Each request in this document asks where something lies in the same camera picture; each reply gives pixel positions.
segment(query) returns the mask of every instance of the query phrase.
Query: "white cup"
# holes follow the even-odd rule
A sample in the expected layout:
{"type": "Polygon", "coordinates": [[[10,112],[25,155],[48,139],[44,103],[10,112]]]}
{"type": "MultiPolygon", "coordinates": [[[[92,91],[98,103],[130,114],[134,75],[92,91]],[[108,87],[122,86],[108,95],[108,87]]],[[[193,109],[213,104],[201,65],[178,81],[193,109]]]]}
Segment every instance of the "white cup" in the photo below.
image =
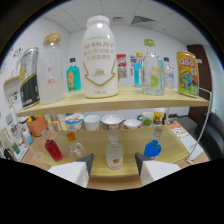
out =
{"type": "Polygon", "coordinates": [[[84,125],[87,131],[99,131],[100,127],[100,119],[99,115],[89,115],[84,118],[84,125]]]}

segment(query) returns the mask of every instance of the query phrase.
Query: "green bottle cap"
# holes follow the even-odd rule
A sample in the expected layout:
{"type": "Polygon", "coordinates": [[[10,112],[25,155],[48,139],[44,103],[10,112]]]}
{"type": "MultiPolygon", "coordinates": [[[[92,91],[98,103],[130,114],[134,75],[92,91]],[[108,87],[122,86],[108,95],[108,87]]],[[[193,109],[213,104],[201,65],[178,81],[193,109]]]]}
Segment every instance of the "green bottle cap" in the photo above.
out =
{"type": "Polygon", "coordinates": [[[75,62],[75,58],[70,58],[70,62],[75,62]]]}
{"type": "Polygon", "coordinates": [[[145,39],[145,46],[155,46],[154,40],[152,39],[145,39]]]}

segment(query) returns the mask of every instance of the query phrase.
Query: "wooden shelf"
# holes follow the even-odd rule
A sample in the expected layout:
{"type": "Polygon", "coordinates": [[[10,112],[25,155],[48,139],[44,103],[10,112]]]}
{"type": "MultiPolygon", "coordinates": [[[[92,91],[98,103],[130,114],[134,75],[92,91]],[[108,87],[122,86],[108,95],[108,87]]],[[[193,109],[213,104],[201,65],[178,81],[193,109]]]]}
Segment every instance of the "wooden shelf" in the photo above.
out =
{"type": "MultiPolygon", "coordinates": [[[[160,126],[163,133],[161,136],[161,153],[158,161],[167,163],[176,163],[187,156],[189,152],[186,150],[181,141],[166,125],[160,126]]],[[[137,128],[118,130],[118,142],[123,146],[123,166],[118,170],[111,170],[106,164],[105,149],[109,144],[108,130],[105,131],[77,131],[75,136],[78,142],[82,143],[87,154],[94,154],[94,161],[91,170],[91,176],[129,176],[138,175],[138,169],[135,161],[135,153],[143,154],[145,145],[151,141],[154,128],[137,128]]],[[[56,166],[73,162],[77,158],[69,155],[69,142],[67,140],[67,131],[61,131],[54,139],[60,148],[63,158],[55,162],[49,153],[45,151],[41,161],[49,166],[56,166]]]]}
{"type": "Polygon", "coordinates": [[[3,84],[3,86],[5,86],[6,84],[12,82],[13,80],[17,80],[17,79],[19,80],[19,75],[13,76],[13,77],[11,77],[9,79],[6,79],[5,82],[4,82],[4,84],[3,84]]]}
{"type": "Polygon", "coordinates": [[[165,90],[163,96],[151,96],[142,93],[142,88],[119,86],[119,94],[101,99],[89,99],[84,91],[65,93],[65,98],[52,104],[36,104],[31,108],[17,112],[18,117],[35,114],[63,114],[75,112],[126,110],[160,107],[200,107],[209,102],[201,97],[193,98],[178,93],[177,89],[165,90]]]}

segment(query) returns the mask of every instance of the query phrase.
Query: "ceiling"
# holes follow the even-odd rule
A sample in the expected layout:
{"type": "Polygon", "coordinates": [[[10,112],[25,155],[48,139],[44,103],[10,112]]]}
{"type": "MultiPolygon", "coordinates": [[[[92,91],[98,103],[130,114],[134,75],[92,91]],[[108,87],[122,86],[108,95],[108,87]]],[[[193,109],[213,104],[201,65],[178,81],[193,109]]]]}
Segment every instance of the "ceiling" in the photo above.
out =
{"type": "Polygon", "coordinates": [[[43,14],[69,33],[86,29],[91,16],[104,15],[111,26],[139,26],[166,34],[185,45],[210,46],[203,35],[188,20],[174,10],[152,0],[72,0],[43,14]],[[154,22],[132,25],[135,16],[154,22]],[[113,17],[123,17],[123,22],[113,22],[113,17]]]}

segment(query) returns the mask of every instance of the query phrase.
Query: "red bottle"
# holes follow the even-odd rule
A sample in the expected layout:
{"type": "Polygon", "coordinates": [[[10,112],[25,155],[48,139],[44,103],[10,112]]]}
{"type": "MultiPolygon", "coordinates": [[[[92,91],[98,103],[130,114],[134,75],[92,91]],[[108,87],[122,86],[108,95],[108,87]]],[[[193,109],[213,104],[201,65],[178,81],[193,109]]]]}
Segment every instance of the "red bottle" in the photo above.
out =
{"type": "Polygon", "coordinates": [[[41,132],[42,136],[46,137],[45,148],[51,155],[52,159],[55,161],[59,161],[62,159],[62,153],[57,146],[57,143],[53,139],[49,139],[48,133],[46,130],[41,132]]]}

